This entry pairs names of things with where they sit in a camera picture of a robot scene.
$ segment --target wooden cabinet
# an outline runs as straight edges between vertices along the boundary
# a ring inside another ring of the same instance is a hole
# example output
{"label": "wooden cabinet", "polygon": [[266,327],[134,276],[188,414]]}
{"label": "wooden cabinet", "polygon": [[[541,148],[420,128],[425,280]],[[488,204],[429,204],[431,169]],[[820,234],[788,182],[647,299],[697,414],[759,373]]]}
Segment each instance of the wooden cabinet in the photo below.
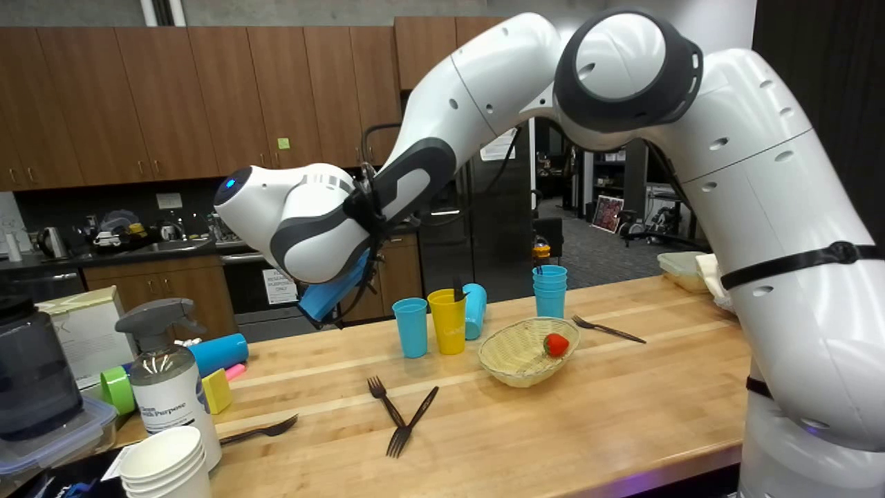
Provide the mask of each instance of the wooden cabinet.
{"label": "wooden cabinet", "polygon": [[116,31],[44,27],[46,90],[58,97],[83,184],[142,182],[142,142]]}
{"label": "wooden cabinet", "polygon": [[3,27],[0,72],[10,190],[355,165],[400,118],[393,27]]}
{"label": "wooden cabinet", "polygon": [[266,154],[266,122],[245,27],[188,27],[214,169],[225,178]]}
{"label": "wooden cabinet", "polygon": [[0,31],[0,74],[0,190],[77,184],[75,146],[35,31]]}
{"label": "wooden cabinet", "polygon": [[415,89],[449,50],[456,27],[449,16],[400,16],[394,27],[398,89]]}
{"label": "wooden cabinet", "polygon": [[116,284],[125,309],[155,299],[181,296],[194,302],[194,316],[205,327],[207,337],[225,334],[231,330],[231,308],[225,299],[221,261],[214,255],[94,266],[83,267],[83,276],[87,287]]}
{"label": "wooden cabinet", "polygon": [[188,31],[122,27],[116,45],[142,137],[142,178],[221,178],[224,169],[209,153]]}
{"label": "wooden cabinet", "polygon": [[342,302],[342,309],[350,309],[342,320],[360,323],[390,317],[393,302],[404,296],[420,296],[420,258],[415,234],[394,234],[384,243],[376,262],[372,290],[365,290],[355,303]]}
{"label": "wooden cabinet", "polygon": [[456,16],[452,31],[458,45],[466,45],[472,36],[488,31],[491,25],[503,21],[499,16]]}
{"label": "wooden cabinet", "polygon": [[266,122],[266,165],[319,157],[311,81],[300,27],[248,27],[257,103]]}
{"label": "wooden cabinet", "polygon": [[[394,45],[390,27],[350,27],[350,50],[354,50],[354,90],[360,103],[360,136],[378,124],[400,122],[398,103],[398,63]],[[398,128],[384,128],[365,136],[365,148],[360,148],[360,160],[382,165],[393,148]]]}
{"label": "wooden cabinet", "polygon": [[304,27],[310,85],[319,154],[328,164],[355,164],[360,99],[354,81],[354,50],[349,27]]}
{"label": "wooden cabinet", "polygon": [[496,16],[398,16],[393,21],[398,89],[415,89],[429,70],[496,21]]}

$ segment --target butcher block countertop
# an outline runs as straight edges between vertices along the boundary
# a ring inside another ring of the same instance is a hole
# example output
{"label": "butcher block countertop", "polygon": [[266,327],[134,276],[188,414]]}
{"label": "butcher block countertop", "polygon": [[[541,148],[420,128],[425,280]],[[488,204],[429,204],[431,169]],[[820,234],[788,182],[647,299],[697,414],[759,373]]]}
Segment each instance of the butcher block countertop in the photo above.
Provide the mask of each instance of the butcher block countertop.
{"label": "butcher block countertop", "polygon": [[[552,379],[514,391],[472,342],[400,359],[393,320],[253,342],[219,433],[299,424],[224,446],[212,496],[631,496],[738,461],[750,345],[736,317],[664,276],[578,287],[566,308],[647,345],[585,331]],[[531,316],[532,299],[488,303],[483,331]],[[368,377],[405,420],[438,386],[398,458]],[[138,433],[138,420],[118,432]]]}

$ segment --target red tomato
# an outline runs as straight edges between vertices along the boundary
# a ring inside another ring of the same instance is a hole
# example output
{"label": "red tomato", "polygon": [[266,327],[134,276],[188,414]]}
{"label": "red tomato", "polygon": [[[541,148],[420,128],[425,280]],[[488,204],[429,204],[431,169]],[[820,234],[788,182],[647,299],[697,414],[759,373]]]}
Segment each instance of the red tomato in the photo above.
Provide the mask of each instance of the red tomato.
{"label": "red tomato", "polygon": [[557,334],[557,331],[549,331],[546,337],[545,337],[545,350],[546,350],[546,357],[563,357],[566,350],[568,350],[568,341],[563,337],[563,334]]}

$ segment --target yellow cup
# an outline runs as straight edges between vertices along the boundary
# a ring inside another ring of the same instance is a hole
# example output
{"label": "yellow cup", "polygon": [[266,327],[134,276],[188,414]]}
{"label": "yellow cup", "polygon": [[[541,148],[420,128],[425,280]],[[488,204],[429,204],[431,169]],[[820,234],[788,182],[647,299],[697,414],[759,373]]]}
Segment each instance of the yellow cup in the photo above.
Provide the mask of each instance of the yellow cup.
{"label": "yellow cup", "polygon": [[431,308],[437,350],[458,355],[465,350],[465,299],[452,299],[452,287],[437,287],[425,296]]}

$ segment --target blue cup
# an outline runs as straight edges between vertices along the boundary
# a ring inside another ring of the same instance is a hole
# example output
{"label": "blue cup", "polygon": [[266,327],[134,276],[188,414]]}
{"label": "blue cup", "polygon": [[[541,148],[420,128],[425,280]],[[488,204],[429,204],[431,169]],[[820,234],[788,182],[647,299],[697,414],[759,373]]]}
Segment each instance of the blue cup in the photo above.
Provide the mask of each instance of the blue cup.
{"label": "blue cup", "polygon": [[532,266],[532,303],[535,316],[563,317],[563,294],[568,283],[568,270],[563,266]]}
{"label": "blue cup", "polygon": [[425,355],[425,302],[416,296],[393,302],[398,345],[405,359]]}
{"label": "blue cup", "polygon": [[485,317],[488,294],[477,283],[465,283],[465,337],[477,341],[480,323]]}
{"label": "blue cup", "polygon": [[248,342],[245,342],[245,334],[235,331],[235,334],[194,342],[189,355],[199,367],[199,377],[207,377],[219,367],[245,361]]}

